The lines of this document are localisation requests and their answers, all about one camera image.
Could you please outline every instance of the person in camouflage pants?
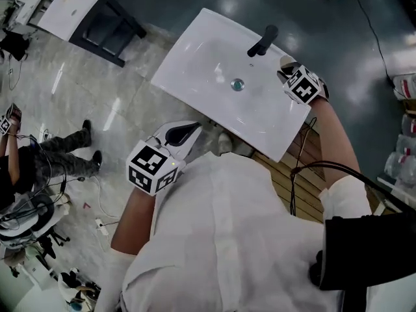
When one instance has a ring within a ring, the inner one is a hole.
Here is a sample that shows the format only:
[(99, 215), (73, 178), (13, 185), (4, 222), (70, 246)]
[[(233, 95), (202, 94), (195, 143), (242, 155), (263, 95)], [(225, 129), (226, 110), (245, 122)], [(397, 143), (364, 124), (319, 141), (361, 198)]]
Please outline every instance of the person in camouflage pants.
[(66, 174), (73, 177), (92, 177), (96, 175), (102, 162), (100, 151), (96, 151), (90, 161), (70, 153), (79, 148), (89, 147), (91, 143), (91, 122), (89, 120), (84, 121), (80, 131), (68, 135), (66, 138), (56, 136), (41, 143), (41, 149), (34, 151), (34, 190), (44, 188), (49, 176), (58, 177)]

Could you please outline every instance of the white shirt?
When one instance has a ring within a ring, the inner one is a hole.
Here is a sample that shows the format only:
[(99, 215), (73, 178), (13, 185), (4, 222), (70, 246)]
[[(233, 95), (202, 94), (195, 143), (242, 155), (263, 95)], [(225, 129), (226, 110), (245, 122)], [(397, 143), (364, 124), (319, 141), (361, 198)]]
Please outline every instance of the white shirt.
[[(364, 184), (348, 176), (320, 195), (324, 218), (371, 214)], [(337, 311), (337, 291), (308, 279), (324, 227), (291, 216), (270, 172), (251, 159), (208, 153), (189, 164), (136, 257), (113, 252), (96, 311), (122, 291), (137, 311)]]

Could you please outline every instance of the wooden panel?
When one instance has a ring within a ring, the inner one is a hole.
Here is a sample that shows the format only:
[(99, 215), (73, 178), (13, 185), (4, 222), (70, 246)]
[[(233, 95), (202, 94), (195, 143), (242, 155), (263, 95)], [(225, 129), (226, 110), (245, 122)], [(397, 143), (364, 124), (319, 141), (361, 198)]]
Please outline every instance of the wooden panel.
[(378, 205), (380, 204), (380, 201), (370, 187), (365, 185), (365, 191), (367, 192), (367, 199), (370, 203), (371, 212), (374, 214)]
[[(291, 202), (291, 192), (289, 190), (287, 190), (275, 181), (273, 181), (273, 186), (280, 198), (287, 200), (289, 203)], [(308, 215), (312, 216), (316, 221), (323, 223), (322, 213), (320, 211), (316, 210), (314, 207), (312, 207), (299, 197), (295, 197), (295, 202), (296, 214), (298, 213), (298, 209), (301, 209)]]
[[(285, 198), (283, 198), (280, 195), (279, 195), (279, 198), (283, 202), (283, 204), (286, 207), (287, 211), (290, 213), (290, 208), (291, 208), (290, 201), (286, 200)], [(307, 220), (307, 221), (312, 221), (312, 222), (316, 222), (316, 223), (321, 223), (316, 218), (312, 217), (311, 215), (307, 214), (305, 211), (303, 211), (303, 210), (301, 210), (299, 208), (296, 209), (296, 217), (301, 218), (302, 220)]]
[[(289, 148), (287, 148), (287, 152), (290, 153), (294, 158), (298, 158), (300, 151), (300, 146), (298, 146), (295, 143), (292, 143)], [(300, 156), (300, 162), (303, 164), (310, 164), (312, 162), (315, 162), (316, 159), (314, 159), (310, 154), (306, 152), (302, 152)], [(314, 171), (319, 177), (321, 177), (323, 180), (325, 180), (324, 176), (324, 169), (323, 168), (311, 168), (312, 171)]]
[[(286, 175), (277, 171), (275, 168), (273, 168), (272, 166), (270, 166), (269, 164), (267, 164), (265, 161), (261, 160), (257, 156), (255, 156), (253, 159), (270, 171), (273, 181), (277, 182), (279, 185), (283, 186), (287, 190), (292, 190), (292, 183)], [(314, 207), (316, 210), (320, 212), (324, 211), (324, 208), (320, 200), (316, 196), (312, 195), (307, 190), (305, 190), (302, 186), (295, 184), (294, 193), (296, 196), (304, 200), (306, 203)]]
[[(285, 163), (276, 163), (276, 169), (290, 179), (292, 169), (289, 168)], [(296, 176), (295, 183), (301, 186), (304, 190), (311, 193), (316, 198), (319, 198), (319, 194), (322, 192), (319, 188), (313, 186), (308, 180), (303, 178), (301, 175)]]
[[(303, 126), (302, 126), (302, 128), (301, 128), (301, 130), (299, 131), (299, 133), (305, 133), (306, 132), (306, 129), (307, 128), (309, 128), (309, 126), (306, 124), (306, 123), (304, 123), (303, 124)], [(321, 149), (321, 146), (320, 146), (320, 137), (319, 137), (319, 134), (315, 131), (315, 130), (313, 130), (313, 129), (311, 129), (310, 131), (309, 131), (309, 134), (307, 135), (307, 139), (317, 148), (317, 149)]]
[[(296, 159), (290, 153), (285, 153), (281, 158), (281, 162), (286, 164), (291, 169), (296, 168)], [(319, 177), (319, 175), (311, 169), (303, 169), (299, 175), (308, 180), (312, 185), (316, 186), (321, 191), (326, 188), (325, 180)]]
[[(301, 146), (301, 142), (300, 142), (300, 135), (297, 134), (293, 140), (293, 142), (298, 145)], [(306, 142), (305, 142), (305, 146), (304, 146), (304, 151), (307, 152), (308, 154), (310, 154), (310, 156), (312, 156), (316, 161), (321, 161), (322, 160), (322, 152), (320, 149), (318, 149), (313, 143), (312, 141), (310, 141), (309, 139), (309, 135), (306, 138)]]
[(391, 211), (390, 209), (386, 208), (384, 209), (384, 212), (382, 215), (391, 215), (391, 214), (396, 214), (396, 212)]

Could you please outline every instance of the white sink basin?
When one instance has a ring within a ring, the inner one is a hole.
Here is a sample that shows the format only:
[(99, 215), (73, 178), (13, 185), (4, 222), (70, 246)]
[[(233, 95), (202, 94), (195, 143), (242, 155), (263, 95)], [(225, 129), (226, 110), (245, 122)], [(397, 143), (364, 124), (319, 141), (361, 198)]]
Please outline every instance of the white sink basin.
[[(247, 50), (261, 37), (203, 9), (170, 50), (151, 83), (279, 161), (310, 107), (283, 92), (276, 72), (287, 55), (272, 45), (264, 56)], [(235, 91), (231, 82), (241, 79)]]

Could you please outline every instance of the wire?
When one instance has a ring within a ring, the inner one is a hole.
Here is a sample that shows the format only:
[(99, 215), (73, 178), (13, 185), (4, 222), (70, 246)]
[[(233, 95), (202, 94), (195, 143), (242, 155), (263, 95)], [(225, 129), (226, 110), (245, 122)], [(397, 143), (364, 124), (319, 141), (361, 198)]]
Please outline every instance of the wire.
[(19, 75), (18, 75), (18, 80), (16, 81), (16, 83), (14, 84), (14, 86), (10, 86), (10, 74), (11, 74), (11, 68), (10, 68), (10, 60), (12, 60), (12, 54), (10, 53), (9, 55), (8, 55), (8, 89), (11, 91), (11, 90), (14, 90), (15, 89), (15, 87), (18, 85), (18, 83), (19, 83), (19, 80), (20, 80), (20, 73), (21, 73), (21, 64), (23, 64), (23, 58), (22, 59), (20, 59), (20, 66), (19, 66)]
[[(301, 156), (301, 154), (302, 154), (302, 152), (305, 148), (307, 136), (308, 136), (310, 130), (313, 128), (313, 126), (315, 125), (316, 122), (317, 122), (317, 119), (315, 117), (310, 121), (310, 123), (307, 125), (307, 127), (303, 128), (300, 131), (300, 150), (299, 150), (298, 158), (296, 159), (295, 168), (297, 168), (298, 165), (299, 165), (300, 156)], [(305, 138), (302, 140), (302, 132), (305, 131), (305, 130), (306, 130)], [(295, 195), (295, 192), (294, 192), (294, 181), (295, 181), (295, 179), (296, 179), (296, 174), (294, 175), (293, 179), (291, 180), (292, 181), (292, 190), (291, 190), (290, 212), (291, 212), (291, 215), (293, 215), (293, 216), (296, 216), (296, 195)]]
[[(71, 179), (71, 180), (68, 180), (67, 183), (70, 183), (71, 181), (75, 181), (75, 180), (83, 181), (83, 180), (79, 180), (79, 179), (80, 178)], [(50, 185), (48, 185), (48, 187), (55, 186), (55, 185), (61, 185), (61, 184), (62, 184), (62, 182), (60, 181), (59, 183), (56, 183), (56, 184), (50, 184)]]
[(115, 219), (115, 220), (119, 220), (119, 219), (121, 219), (121, 217), (120, 216), (113, 216), (113, 215), (110, 215), (108, 212), (106, 212), (104, 209), (103, 209), (103, 207), (101, 206), (101, 184), (99, 183), (99, 180), (98, 180), (98, 178), (96, 177), (96, 176), (92, 176), (92, 178), (95, 178), (96, 179), (96, 181), (97, 181), (97, 183), (98, 183), (98, 205), (99, 205), (99, 208), (100, 208), (100, 210), (101, 210), (101, 212), (105, 215), (105, 216), (107, 216), (107, 217), (109, 217), (109, 218), (113, 218), (113, 219)]
[[(44, 149), (42, 148), (42, 146), (39, 144), (39, 142), (37, 141), (37, 139), (35, 139), (35, 137), (34, 136), (32, 136), (32, 135), (30, 135), (30, 136), (27, 136), (27, 135), (14, 135), (14, 134), (10, 134), (10, 133), (7, 133), (7, 134), (9, 134), (9, 135), (12, 135), (12, 136), (14, 136), (14, 137), (16, 137), (18, 140), (21, 140), (21, 139), (23, 139), (23, 138), (28, 138), (28, 139), (30, 139), (30, 140), (32, 140), (32, 141), (34, 141), (38, 146), (39, 146), (39, 148), (42, 150), (42, 152), (44, 153), (44, 155), (45, 155), (45, 158), (46, 158), (46, 160), (47, 160), (47, 162), (48, 162), (48, 164), (49, 164), (49, 177), (48, 177), (48, 180), (47, 180), (47, 183), (45, 184), (45, 186), (44, 187), (42, 187), (40, 190), (38, 190), (37, 192), (35, 192), (19, 209), (21, 209), (24, 205), (26, 205), (29, 201), (31, 201), (33, 198), (35, 198), (37, 195), (39, 195), (39, 193), (41, 193), (41, 191), (43, 191), (44, 189), (46, 189), (48, 186), (49, 186), (49, 183), (50, 183), (50, 181), (51, 181), (51, 178), (52, 178), (52, 165), (51, 165), (51, 161), (49, 160), (49, 157), (47, 156), (47, 154), (46, 154), (46, 152), (44, 151)], [(64, 169), (64, 177), (62, 178), (62, 182), (61, 182), (61, 185), (64, 185), (64, 187), (66, 186), (66, 183), (67, 183), (67, 175), (66, 175), (66, 169), (65, 169), (65, 166), (62, 164), (62, 163), (57, 163), (57, 164), (60, 164), (62, 167), (63, 167), (63, 169)], [(60, 197), (59, 198), (57, 198), (57, 200), (55, 200), (53, 203), (56, 203), (56, 202), (58, 202), (59, 200), (60, 200), (60, 198), (62, 197), (62, 195), (63, 195), (63, 193), (64, 193), (64, 191), (61, 191), (61, 195), (60, 195)], [(30, 211), (22, 211), (22, 212), (19, 212), (19, 209), (17, 209), (17, 210), (15, 210), (13, 213), (10, 213), (10, 214), (7, 214), (7, 216), (4, 216), (4, 217), (2, 217), (2, 218), (0, 218), (0, 223), (2, 223), (2, 222), (8, 222), (8, 221), (11, 221), (11, 220), (16, 220), (16, 219), (19, 219), (19, 218), (23, 218), (23, 217), (27, 217), (27, 216), (29, 216), (29, 215), (32, 215), (32, 214), (34, 214), (34, 213), (36, 213), (39, 209), (41, 209), (41, 208), (43, 208), (43, 207), (47, 207), (47, 205), (43, 205), (43, 206), (41, 206), (41, 207), (37, 207), (37, 208), (35, 208), (35, 209), (32, 209), (32, 210), (30, 210)]]
[(391, 86), (391, 88), (393, 88), (393, 90), (394, 90), (397, 94), (399, 94), (400, 96), (402, 96), (404, 99), (407, 99), (407, 97), (406, 97), (404, 94), (402, 94), (401, 92), (399, 92), (399, 91), (396, 89), (396, 86), (395, 86), (395, 84), (394, 84), (393, 80), (390, 78), (389, 72), (387, 71), (387, 66), (386, 66), (386, 64), (385, 64), (385, 60), (384, 60), (384, 56), (383, 56), (383, 53), (382, 53), (382, 49), (381, 49), (381, 47), (380, 47), (380, 40), (378, 39), (378, 36), (377, 36), (377, 34), (376, 34), (376, 31), (375, 31), (375, 30), (374, 30), (374, 28), (372, 27), (372, 24), (371, 24), (371, 20), (370, 20), (370, 18), (369, 18), (369, 15), (368, 15), (368, 14), (367, 14), (367, 12), (365, 11), (365, 9), (364, 9), (363, 5), (361, 4), (361, 1), (360, 1), (360, 0), (357, 0), (357, 2), (358, 2), (358, 5), (359, 5), (360, 9), (363, 11), (364, 16), (365, 16), (365, 18), (367, 19), (367, 22), (368, 22), (368, 24), (369, 24), (369, 27), (370, 27), (370, 29), (371, 29), (371, 31), (372, 31), (372, 33), (373, 33), (373, 35), (374, 35), (375, 39), (376, 39), (378, 52), (380, 53), (380, 56), (381, 56), (381, 58), (382, 58), (383, 67), (384, 67), (384, 72), (385, 72), (385, 76), (387, 77), (387, 81), (388, 81), (389, 85)]
[[(42, 146), (40, 145), (40, 143), (37, 141), (37, 139), (32, 136), (32, 135), (15, 135), (15, 134), (11, 134), (11, 133), (7, 133), (8, 135), (12, 135), (13, 137), (16, 137), (18, 140), (22, 140), (24, 138), (28, 138), (29, 140), (32, 140), (33, 142), (35, 142), (39, 148), (42, 150), (42, 153), (44, 154), (46, 161), (49, 165), (49, 177), (47, 180), (47, 183), (45, 184), (44, 187), (42, 187), (40, 190), (38, 190), (37, 192), (35, 192), (34, 195), (32, 195), (28, 201), (32, 200), (36, 195), (38, 195), (41, 191), (43, 191), (44, 189), (46, 189), (46, 187), (48, 187), (49, 183), (51, 182), (51, 178), (52, 178), (52, 165), (51, 165), (51, 161), (49, 160), (49, 157), (47, 156), (46, 152), (44, 151), (44, 149), (42, 148)], [(66, 171), (65, 171), (65, 167), (62, 165), (62, 167), (64, 168), (64, 172), (65, 172), (65, 179), (66, 179)]]
[(113, 223), (103, 224), (102, 226), (99, 226), (99, 227), (101, 228), (101, 227), (103, 227), (103, 226), (111, 226), (111, 225), (113, 225), (113, 224), (117, 224), (117, 223), (120, 223), (120, 221), (113, 222)]
[(364, 184), (368, 185), (369, 187), (372, 187), (373, 189), (381, 192), (394, 206), (396, 206), (397, 208), (399, 208), (402, 212), (416, 214), (416, 210), (415, 209), (413, 209), (409, 205), (406, 205), (403, 201), (401, 201), (398, 198), (396, 198), (395, 196), (393, 196), (391, 193), (389, 193), (388, 191), (386, 191), (381, 186), (378, 186), (376, 183), (373, 183), (369, 178), (365, 177), (360, 172), (357, 172), (357, 171), (349, 168), (346, 165), (339, 164), (339, 163), (336, 163), (336, 162), (331, 162), (331, 161), (316, 161), (316, 162), (312, 162), (310, 164), (307, 164), (307, 165), (302, 166), (302, 167), (299, 167), (299, 168), (294, 168), (292, 170), (292, 173), (291, 173), (291, 180), (293, 181), (295, 175), (298, 174), (303, 169), (305, 169), (305, 168), (313, 168), (313, 167), (331, 168), (331, 169), (343, 171), (343, 172), (345, 172), (345, 173), (347, 173), (347, 174), (349, 174), (349, 175), (357, 178), (358, 180), (362, 181)]

